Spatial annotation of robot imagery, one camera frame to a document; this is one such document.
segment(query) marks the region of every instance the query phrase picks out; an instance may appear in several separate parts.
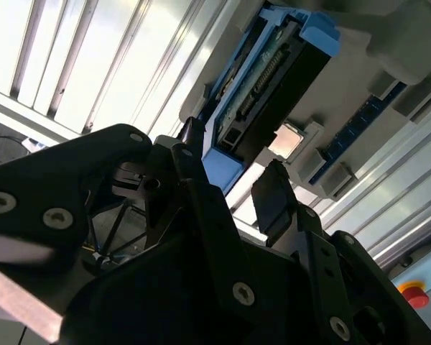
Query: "blue rail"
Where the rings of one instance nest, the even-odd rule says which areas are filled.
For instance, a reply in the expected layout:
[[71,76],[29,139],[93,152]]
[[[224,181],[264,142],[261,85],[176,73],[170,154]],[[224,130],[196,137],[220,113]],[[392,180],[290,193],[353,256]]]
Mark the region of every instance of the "blue rail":
[[346,125],[336,134],[332,142],[321,151],[326,162],[311,178],[311,185],[316,184],[332,164],[338,160],[405,88],[406,85],[399,82],[382,100],[375,96],[369,97]]

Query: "red emergency stop button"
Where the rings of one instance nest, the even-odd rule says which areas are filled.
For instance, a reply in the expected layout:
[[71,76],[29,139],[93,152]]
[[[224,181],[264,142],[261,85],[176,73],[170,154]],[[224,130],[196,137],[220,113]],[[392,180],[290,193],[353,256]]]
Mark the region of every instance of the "red emergency stop button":
[[415,309],[423,308],[430,302],[428,295],[418,286],[408,287],[402,292],[402,295]]

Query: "metal rod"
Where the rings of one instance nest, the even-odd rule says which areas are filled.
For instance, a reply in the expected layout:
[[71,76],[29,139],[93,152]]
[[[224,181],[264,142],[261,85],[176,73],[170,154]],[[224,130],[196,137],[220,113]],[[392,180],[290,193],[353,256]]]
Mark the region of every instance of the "metal rod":
[[143,232],[142,234],[134,237],[131,241],[128,241],[127,243],[123,244],[122,246],[116,248],[115,250],[112,250],[109,254],[109,256],[111,255],[115,255],[118,252],[121,252],[123,249],[131,246],[132,244],[136,243],[137,241],[139,241],[140,239],[143,239],[145,236],[147,235],[147,232]]
[[131,210],[133,210],[137,214],[140,214],[141,216],[145,216],[145,211],[141,210],[140,208],[138,208],[136,206],[131,206]]
[[123,220],[124,214],[126,213],[126,211],[129,208],[129,204],[128,203],[124,203],[123,206],[121,207],[118,216],[115,219],[115,223],[113,223],[112,229],[110,230],[110,232],[108,233],[107,236],[107,240],[106,242],[103,244],[99,254],[101,256],[106,256],[108,253],[108,250],[110,249],[110,246],[112,245],[113,239],[115,238],[116,232],[118,231],[121,221]]
[[94,249],[99,252],[101,249],[101,246],[99,246],[98,237],[96,235],[96,229],[94,229],[93,219],[89,216],[88,217],[88,228],[89,233],[91,234],[91,238],[93,239]]

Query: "black metal bracket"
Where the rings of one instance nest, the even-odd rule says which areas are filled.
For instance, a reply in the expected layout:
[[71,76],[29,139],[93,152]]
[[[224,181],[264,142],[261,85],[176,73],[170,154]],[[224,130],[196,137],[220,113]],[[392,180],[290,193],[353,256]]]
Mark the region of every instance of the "black metal bracket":
[[323,238],[318,215],[297,201],[287,171],[273,160],[251,190],[260,231],[267,245],[294,257],[312,290],[315,320],[332,344],[357,344],[335,247]]

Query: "metal slat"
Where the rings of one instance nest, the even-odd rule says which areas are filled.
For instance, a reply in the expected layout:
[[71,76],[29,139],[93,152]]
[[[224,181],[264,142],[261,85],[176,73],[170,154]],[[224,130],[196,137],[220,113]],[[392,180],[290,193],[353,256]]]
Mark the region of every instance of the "metal slat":
[[55,121],[81,133],[139,1],[99,0]]
[[[129,51],[100,100],[93,121],[94,131],[117,122],[134,122],[136,110],[156,82],[154,78],[165,68],[172,48],[179,43],[178,30],[187,24],[185,15],[191,4],[191,0],[154,0],[151,3]],[[138,118],[136,126],[147,132],[147,124],[152,121],[145,114]]]
[[[182,78],[182,74],[187,69],[198,45],[213,24],[213,20],[219,12],[221,5],[223,5],[221,0],[205,1],[204,4],[201,1],[196,2],[195,18],[193,22],[189,23],[188,28],[185,28],[186,32],[184,32],[184,30],[182,31],[179,38],[179,45],[176,47],[175,55],[171,57],[169,66],[161,71],[158,77],[161,79],[158,79],[159,84],[157,84],[157,87],[144,102],[143,107],[136,111],[136,121],[134,125],[138,126],[141,124],[144,130],[147,129],[147,134],[150,133],[151,128],[157,123],[164,105],[169,100],[179,79]],[[141,121],[145,114],[148,119],[151,120],[148,124],[142,124]],[[160,134],[163,133],[163,128],[159,129]]]
[[46,146],[53,146],[79,136],[2,93],[0,93],[0,123]]
[[181,108],[185,98],[189,94],[196,80],[207,63],[220,36],[233,17],[240,4],[239,0],[228,0],[218,11],[210,30],[201,42],[198,51],[193,56],[190,64],[183,70],[174,91],[163,105],[157,115],[157,120],[149,132],[149,136],[154,139],[160,134],[167,134],[172,131],[172,126],[179,121],[178,109]]
[[6,95],[11,91],[33,3],[0,1],[0,92]]
[[93,12],[96,7],[97,0],[68,0],[65,5],[60,25],[57,29],[56,38],[54,40],[50,57],[45,68],[38,93],[34,102],[34,109],[41,114],[47,114],[50,109],[50,104],[55,95],[55,91],[66,60],[70,54],[75,38],[83,36],[85,30],[82,26],[82,15],[85,12]]
[[351,232],[377,258],[431,229],[431,114],[408,124],[363,167],[359,184],[322,213],[327,231]]
[[34,105],[66,3],[66,0],[46,0],[45,2],[19,89],[18,101],[26,106]]

